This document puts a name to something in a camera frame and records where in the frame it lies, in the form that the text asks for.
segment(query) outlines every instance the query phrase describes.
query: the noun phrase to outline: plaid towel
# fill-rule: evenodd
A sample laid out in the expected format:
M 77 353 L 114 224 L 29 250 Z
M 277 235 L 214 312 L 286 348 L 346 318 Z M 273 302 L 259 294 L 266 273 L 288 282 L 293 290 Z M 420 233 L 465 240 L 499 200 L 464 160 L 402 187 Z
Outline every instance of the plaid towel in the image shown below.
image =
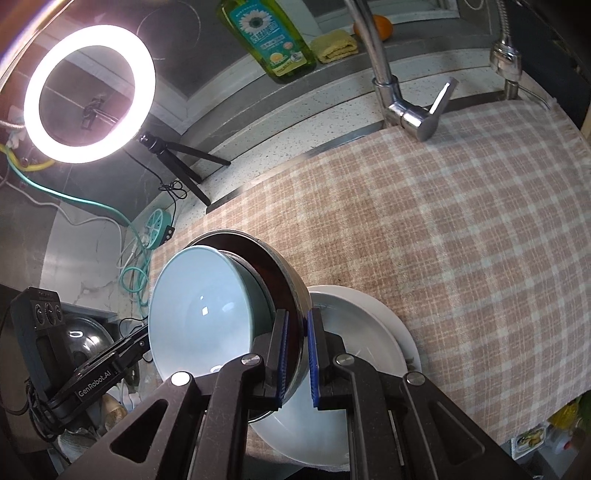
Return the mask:
M 591 388 L 591 151 L 559 108 L 449 113 L 420 144 L 400 128 L 295 165 L 157 249 L 233 228 L 276 248 L 307 285 L 384 302 L 424 371 L 493 439 Z

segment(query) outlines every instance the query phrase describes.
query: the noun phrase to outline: white bowl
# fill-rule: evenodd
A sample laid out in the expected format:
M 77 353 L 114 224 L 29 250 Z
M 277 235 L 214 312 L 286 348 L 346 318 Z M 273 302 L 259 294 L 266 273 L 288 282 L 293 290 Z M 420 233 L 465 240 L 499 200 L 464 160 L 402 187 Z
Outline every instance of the white bowl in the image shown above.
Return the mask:
M 347 352 L 379 371 L 398 376 L 407 372 L 396 340 L 375 316 L 346 299 L 310 290 L 314 306 L 321 309 L 324 329 L 340 335 Z M 309 372 L 283 408 L 252 423 L 252 428 L 275 450 L 298 462 L 319 466 L 349 463 L 345 412 L 314 408 Z

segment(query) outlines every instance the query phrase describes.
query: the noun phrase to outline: screw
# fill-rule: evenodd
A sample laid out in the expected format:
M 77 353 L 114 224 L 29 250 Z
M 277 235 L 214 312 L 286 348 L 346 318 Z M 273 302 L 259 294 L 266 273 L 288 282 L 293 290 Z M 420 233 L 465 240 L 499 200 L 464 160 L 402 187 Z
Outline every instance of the screw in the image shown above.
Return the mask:
M 248 365 L 249 367 L 257 365 L 260 361 L 261 357 L 258 356 L 256 353 L 247 353 L 245 356 L 242 357 L 242 365 Z
M 349 353 L 342 353 L 341 355 L 337 356 L 336 362 L 342 367 L 348 367 L 349 365 L 353 365 L 355 358 Z
M 421 372 L 410 372 L 407 374 L 407 382 L 415 387 L 420 387 L 425 383 L 425 376 Z
M 189 375 L 187 372 L 176 372 L 172 377 L 170 377 L 170 381 L 177 387 L 182 387 L 183 385 L 188 384 L 190 380 L 191 375 Z

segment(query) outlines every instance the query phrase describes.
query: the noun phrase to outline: yellow cable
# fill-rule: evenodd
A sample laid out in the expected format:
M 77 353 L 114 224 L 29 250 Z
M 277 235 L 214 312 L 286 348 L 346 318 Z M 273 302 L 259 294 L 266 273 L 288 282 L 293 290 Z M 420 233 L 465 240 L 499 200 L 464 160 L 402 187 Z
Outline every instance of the yellow cable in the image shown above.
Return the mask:
M 43 162 L 43 163 L 32 164 L 32 165 L 28 165 L 26 167 L 23 167 L 20 160 L 17 158 L 17 156 L 14 154 L 14 152 L 12 152 L 12 150 L 7 148 L 6 145 L 3 145 L 0 143 L 0 152 L 3 152 L 4 154 L 6 154 L 8 156 L 8 158 L 10 158 L 10 161 L 12 162 L 12 164 L 16 168 L 18 168 L 20 171 L 41 171 L 41 170 L 45 170 L 47 167 L 51 167 L 56 162 L 55 160 L 47 160 L 46 162 Z

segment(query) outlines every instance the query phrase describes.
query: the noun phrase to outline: dish soap bottle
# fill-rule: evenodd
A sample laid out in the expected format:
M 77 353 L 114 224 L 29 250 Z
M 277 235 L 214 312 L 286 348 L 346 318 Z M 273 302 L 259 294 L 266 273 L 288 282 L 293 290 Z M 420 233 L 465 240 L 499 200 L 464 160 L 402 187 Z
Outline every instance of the dish soap bottle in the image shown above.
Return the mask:
M 314 54 L 275 0 L 222 0 L 216 12 L 277 83 L 314 70 Z

